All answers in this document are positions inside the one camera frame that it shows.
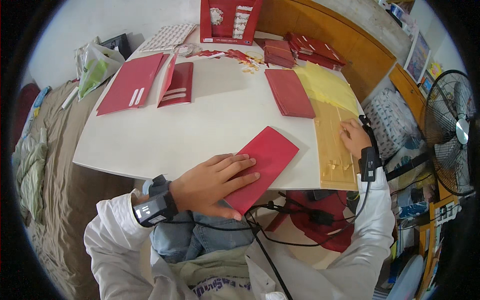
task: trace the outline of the standing fan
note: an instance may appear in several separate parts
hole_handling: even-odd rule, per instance
[[[437,179],[457,196],[473,192],[467,144],[475,113],[467,76],[457,70],[440,74],[427,97],[424,134]]]

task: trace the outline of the left hand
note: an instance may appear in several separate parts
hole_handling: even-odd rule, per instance
[[[222,216],[240,221],[242,216],[239,212],[221,207],[217,202],[260,178],[260,173],[256,172],[230,180],[255,163],[255,158],[250,158],[248,154],[221,154],[187,171],[172,181],[169,187],[178,211],[191,210],[206,216]]]

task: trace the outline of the white stick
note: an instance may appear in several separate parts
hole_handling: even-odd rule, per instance
[[[70,105],[70,103],[72,103],[73,98],[75,98],[77,96],[77,93],[78,93],[78,87],[76,86],[73,89],[73,91],[70,93],[70,95],[68,95],[65,102],[63,102],[63,104],[61,105],[61,108],[63,108],[63,110],[67,109],[67,107]]]

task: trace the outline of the right hand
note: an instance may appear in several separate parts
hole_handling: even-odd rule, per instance
[[[356,159],[360,159],[361,150],[372,146],[370,137],[355,119],[342,121],[340,125],[342,125],[350,135],[350,137],[348,137],[344,130],[340,130],[340,138],[343,144],[345,144],[345,148],[347,148]]]
[[[231,179],[255,163],[255,158],[250,158],[248,154],[221,154],[187,171],[169,186],[178,211],[191,210],[206,216],[222,216],[240,221],[239,212],[222,207],[217,202],[259,179],[258,172]]]

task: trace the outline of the stack of red envelopes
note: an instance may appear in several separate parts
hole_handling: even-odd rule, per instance
[[[264,61],[285,68],[293,68],[295,59],[287,41],[266,40]]]
[[[340,71],[347,63],[331,45],[321,40],[291,32],[285,35],[285,40],[299,60],[308,60],[335,71]]]
[[[273,97],[283,116],[315,118],[300,79],[293,70],[265,70]]]

